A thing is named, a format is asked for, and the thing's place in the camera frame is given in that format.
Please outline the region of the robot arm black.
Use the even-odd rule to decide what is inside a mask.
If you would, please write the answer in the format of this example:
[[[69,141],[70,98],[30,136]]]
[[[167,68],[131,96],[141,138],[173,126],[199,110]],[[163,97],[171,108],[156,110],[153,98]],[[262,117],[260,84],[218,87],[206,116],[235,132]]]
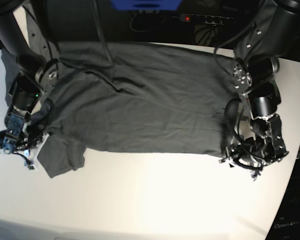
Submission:
[[[5,130],[0,131],[0,153],[18,155],[29,170],[33,160],[23,152],[35,149],[45,134],[41,124],[47,125],[54,111],[49,95],[59,79],[59,61],[33,52],[14,17],[21,0],[0,1],[0,40],[5,49],[16,57],[19,73],[10,89],[11,100],[6,113]]]
[[[300,33],[300,0],[263,0],[250,22],[234,37],[235,64],[231,76],[238,97],[224,110],[232,140],[222,163],[250,172],[256,180],[266,166],[287,155],[281,103],[275,74],[283,56]]]

